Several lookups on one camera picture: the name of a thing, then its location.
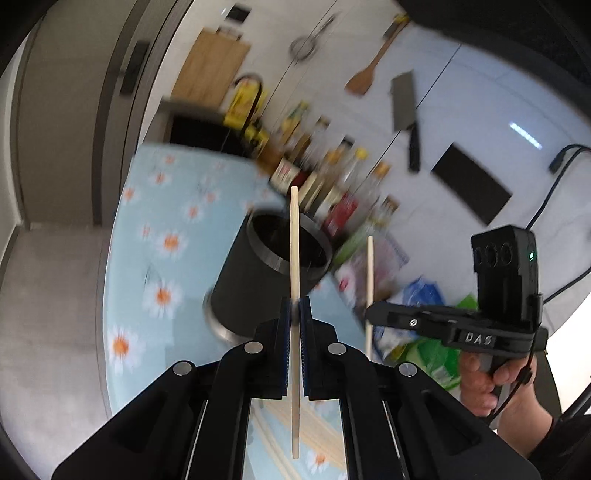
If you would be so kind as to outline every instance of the door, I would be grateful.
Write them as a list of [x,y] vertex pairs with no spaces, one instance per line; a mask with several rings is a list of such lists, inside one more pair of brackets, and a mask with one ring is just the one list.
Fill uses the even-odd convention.
[[176,4],[188,3],[59,0],[41,20],[22,67],[15,124],[27,221],[103,224],[102,195],[116,205],[124,149],[111,147],[103,161],[108,126],[126,131],[163,25]]

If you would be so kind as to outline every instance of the chopstick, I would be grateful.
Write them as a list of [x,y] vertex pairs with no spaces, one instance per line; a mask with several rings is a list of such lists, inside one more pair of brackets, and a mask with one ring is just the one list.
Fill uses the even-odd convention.
[[[368,237],[368,279],[367,279],[367,305],[374,302],[374,238]],[[372,337],[374,328],[367,320],[365,320],[365,355],[371,361],[372,357]]]
[[297,187],[291,188],[290,197],[290,286],[291,286],[291,456],[300,457],[300,208]]

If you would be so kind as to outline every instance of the cutting board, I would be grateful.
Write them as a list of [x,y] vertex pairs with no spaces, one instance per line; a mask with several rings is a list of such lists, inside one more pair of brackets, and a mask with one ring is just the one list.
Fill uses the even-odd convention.
[[204,28],[178,74],[171,96],[219,108],[250,48],[239,38]]

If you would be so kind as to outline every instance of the person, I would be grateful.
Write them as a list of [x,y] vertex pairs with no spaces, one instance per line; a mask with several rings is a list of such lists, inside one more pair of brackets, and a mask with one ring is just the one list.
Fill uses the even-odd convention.
[[[491,393],[496,385],[515,382],[527,359],[514,359],[499,367],[493,376],[480,372],[480,355],[462,352],[460,400],[477,417],[486,417],[497,407]],[[591,416],[556,422],[535,395],[534,357],[532,377],[519,387],[499,418],[497,433],[540,472],[543,480],[591,478]]]

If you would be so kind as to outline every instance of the table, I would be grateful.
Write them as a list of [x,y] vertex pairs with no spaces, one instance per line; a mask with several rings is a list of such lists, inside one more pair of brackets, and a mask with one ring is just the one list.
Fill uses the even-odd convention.
[[[237,157],[172,145],[139,147],[115,218],[103,299],[114,414],[175,362],[202,365],[230,349],[205,324],[203,298],[248,209],[285,208],[267,181],[252,162]],[[362,350],[362,327],[332,277],[309,296],[314,318]],[[304,402],[298,461],[288,459],[287,407],[285,401],[252,406],[245,478],[280,478],[285,469],[299,478],[345,478],[338,402]]]

